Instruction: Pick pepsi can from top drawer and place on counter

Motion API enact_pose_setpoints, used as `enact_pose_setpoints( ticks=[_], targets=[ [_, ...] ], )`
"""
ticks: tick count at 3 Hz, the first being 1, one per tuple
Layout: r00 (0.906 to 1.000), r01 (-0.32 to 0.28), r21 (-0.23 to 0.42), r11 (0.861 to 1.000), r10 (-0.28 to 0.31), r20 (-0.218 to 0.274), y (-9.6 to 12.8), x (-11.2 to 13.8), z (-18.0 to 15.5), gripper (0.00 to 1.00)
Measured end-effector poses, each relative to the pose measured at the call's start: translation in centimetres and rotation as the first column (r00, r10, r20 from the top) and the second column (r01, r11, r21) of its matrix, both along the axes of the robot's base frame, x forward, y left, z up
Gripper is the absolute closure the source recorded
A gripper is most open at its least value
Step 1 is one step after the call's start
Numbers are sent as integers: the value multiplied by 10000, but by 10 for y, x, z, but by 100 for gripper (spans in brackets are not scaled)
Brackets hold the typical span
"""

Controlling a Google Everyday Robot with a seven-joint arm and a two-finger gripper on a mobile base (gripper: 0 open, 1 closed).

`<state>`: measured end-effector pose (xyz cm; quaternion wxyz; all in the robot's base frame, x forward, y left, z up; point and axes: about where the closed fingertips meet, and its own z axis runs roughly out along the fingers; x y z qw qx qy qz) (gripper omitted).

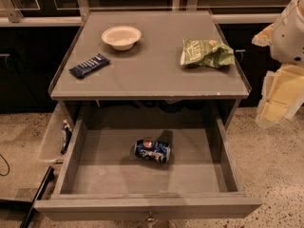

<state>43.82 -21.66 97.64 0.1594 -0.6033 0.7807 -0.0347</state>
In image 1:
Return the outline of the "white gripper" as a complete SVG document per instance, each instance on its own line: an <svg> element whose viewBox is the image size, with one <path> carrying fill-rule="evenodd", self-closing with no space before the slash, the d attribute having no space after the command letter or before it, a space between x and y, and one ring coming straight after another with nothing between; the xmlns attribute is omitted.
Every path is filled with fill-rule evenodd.
<svg viewBox="0 0 304 228"><path fill-rule="evenodd" d="M270 46L272 57L283 63L276 72L266 73L256 111L256 123L268 128L290 120L304 104L304 0L292 0L252 43Z"/></svg>

